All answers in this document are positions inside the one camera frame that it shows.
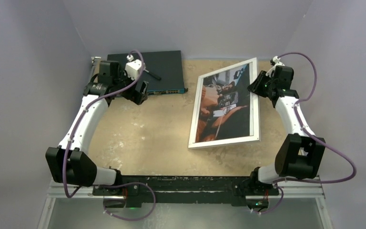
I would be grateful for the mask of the large printed photo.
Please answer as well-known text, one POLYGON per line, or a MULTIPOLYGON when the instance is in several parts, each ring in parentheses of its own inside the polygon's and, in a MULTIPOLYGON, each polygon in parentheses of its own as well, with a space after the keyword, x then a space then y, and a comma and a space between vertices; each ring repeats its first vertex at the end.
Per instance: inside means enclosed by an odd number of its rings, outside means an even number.
POLYGON ((200 78, 194 143, 253 136, 252 70, 250 62, 200 78))

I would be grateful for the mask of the white wooden picture frame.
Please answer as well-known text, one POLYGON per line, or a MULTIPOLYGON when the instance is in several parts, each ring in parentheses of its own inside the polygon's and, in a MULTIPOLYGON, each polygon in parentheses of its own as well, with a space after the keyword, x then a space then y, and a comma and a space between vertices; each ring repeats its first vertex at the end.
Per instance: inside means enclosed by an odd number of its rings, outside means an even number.
POLYGON ((216 146, 228 146, 228 145, 234 145, 234 144, 241 144, 241 143, 249 143, 252 141, 258 141, 260 140, 260 111, 259 111, 259 99, 258 96, 254 95, 253 93, 249 92, 253 101, 253 130, 254 130, 254 134, 251 137, 243 137, 243 138, 238 138, 236 140, 234 139, 226 139, 226 140, 220 140, 220 141, 208 141, 208 142, 202 142, 202 143, 194 143, 193 139, 194 139, 194 133, 195 133, 195 123, 197 121, 197 108, 198 108, 198 91, 200 89, 199 86, 199 81, 201 77, 204 76, 208 76, 210 74, 214 74, 217 73, 219 71, 224 71, 230 67, 235 67, 241 64, 245 64, 245 63, 252 63, 253 64, 253 70, 252 70, 252 78, 250 80, 250 84, 253 83, 256 80, 257 77, 257 67, 258 67, 258 60, 256 58, 252 58, 252 59, 248 59, 245 61, 241 61, 239 63, 236 64, 232 64, 230 66, 212 71, 210 73, 206 73, 203 74, 201 76, 199 76, 198 80, 197 80, 197 87, 195 90, 195 101, 194 101, 194 107, 193 107, 193 116, 192 116, 192 122, 191 122, 191 129, 190 129, 190 136, 189 136, 189 142, 188 142, 188 147, 189 149, 200 149, 200 148, 207 148, 207 147, 216 147, 216 146))

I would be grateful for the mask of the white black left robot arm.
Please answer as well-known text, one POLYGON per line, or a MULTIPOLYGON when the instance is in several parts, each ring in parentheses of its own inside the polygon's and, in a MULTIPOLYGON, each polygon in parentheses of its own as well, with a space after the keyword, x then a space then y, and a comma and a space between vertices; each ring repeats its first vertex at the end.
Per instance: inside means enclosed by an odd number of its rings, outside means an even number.
POLYGON ((81 106, 66 136, 45 153, 54 182, 83 187, 104 185, 111 195, 121 193, 120 171, 97 166, 88 157, 88 150, 99 121, 116 96, 137 105, 148 98, 147 82, 136 87, 144 69, 141 60, 129 61, 125 66, 117 61, 100 62, 99 72, 83 90, 81 106))

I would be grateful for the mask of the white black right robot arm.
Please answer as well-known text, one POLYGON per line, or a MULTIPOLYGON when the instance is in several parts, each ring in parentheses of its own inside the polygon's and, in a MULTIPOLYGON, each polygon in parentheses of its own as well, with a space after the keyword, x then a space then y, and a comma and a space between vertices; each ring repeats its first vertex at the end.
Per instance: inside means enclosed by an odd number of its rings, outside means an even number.
POLYGON ((249 180, 248 187, 254 194, 262 193, 267 184, 280 179, 308 180, 317 176, 325 140, 312 138, 315 134, 300 111, 299 95, 291 89, 293 77, 291 67, 276 64, 267 72, 260 71, 257 79, 247 87, 253 94, 271 101, 287 132, 274 163, 257 168, 257 176, 249 180))

